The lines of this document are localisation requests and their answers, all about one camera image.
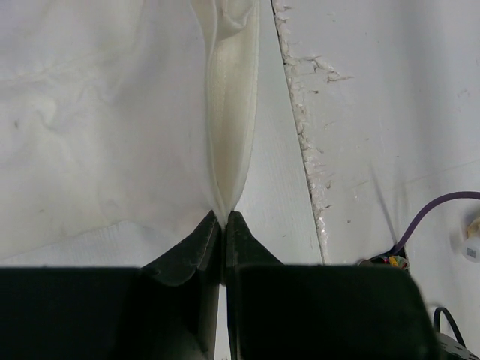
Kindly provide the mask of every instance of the wrinkled fabric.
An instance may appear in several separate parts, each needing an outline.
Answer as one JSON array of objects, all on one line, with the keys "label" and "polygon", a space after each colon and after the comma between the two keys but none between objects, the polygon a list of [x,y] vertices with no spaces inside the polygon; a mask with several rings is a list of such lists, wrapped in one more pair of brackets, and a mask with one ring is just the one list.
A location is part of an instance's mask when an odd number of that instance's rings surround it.
[{"label": "wrinkled fabric", "polygon": [[0,259],[101,265],[125,228],[147,255],[107,262],[142,265],[211,209],[226,223],[253,139],[256,1],[7,0],[0,17]]}]

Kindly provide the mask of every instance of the wire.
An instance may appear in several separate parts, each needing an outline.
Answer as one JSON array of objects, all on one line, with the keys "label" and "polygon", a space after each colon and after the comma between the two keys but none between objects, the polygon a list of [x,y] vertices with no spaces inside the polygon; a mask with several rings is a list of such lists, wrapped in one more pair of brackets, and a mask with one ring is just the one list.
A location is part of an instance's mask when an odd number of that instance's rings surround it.
[{"label": "wire", "polygon": [[453,316],[450,314],[450,311],[446,309],[446,307],[438,307],[435,309],[435,312],[433,313],[433,328],[435,329],[436,332],[440,332],[440,315],[443,313],[445,317],[447,318],[448,324],[451,326],[451,330],[453,331],[453,334],[455,335],[457,342],[462,345],[463,347],[465,346],[465,341],[464,338],[462,337],[462,334],[460,333],[460,330],[458,329],[457,323],[453,319]]},{"label": "wire", "polygon": [[413,218],[412,223],[406,228],[405,233],[401,237],[400,241],[395,244],[395,246],[388,252],[391,255],[398,253],[407,243],[407,240],[412,235],[415,228],[420,224],[420,221],[428,214],[431,210],[436,208],[438,205],[446,203],[447,201],[458,200],[458,199],[472,199],[480,200],[480,193],[478,191],[458,191],[456,193],[447,193],[441,197],[430,201],[427,205],[423,207],[422,210]]}]

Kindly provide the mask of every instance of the purple cable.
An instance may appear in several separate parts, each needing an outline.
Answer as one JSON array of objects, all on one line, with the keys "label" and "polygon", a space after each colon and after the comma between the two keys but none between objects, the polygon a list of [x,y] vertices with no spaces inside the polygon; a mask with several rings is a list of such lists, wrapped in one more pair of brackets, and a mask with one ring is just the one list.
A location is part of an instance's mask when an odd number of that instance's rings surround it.
[{"label": "purple cable", "polygon": [[436,199],[430,201],[413,218],[410,225],[406,228],[406,231],[403,234],[402,238],[388,253],[391,255],[395,255],[398,251],[400,251],[407,243],[415,228],[420,224],[420,221],[422,221],[425,215],[428,214],[431,210],[436,208],[438,205],[446,203],[447,201],[458,199],[480,200],[480,193],[477,191],[458,191],[457,193],[447,193],[445,195],[442,195],[441,197],[437,197]]}]

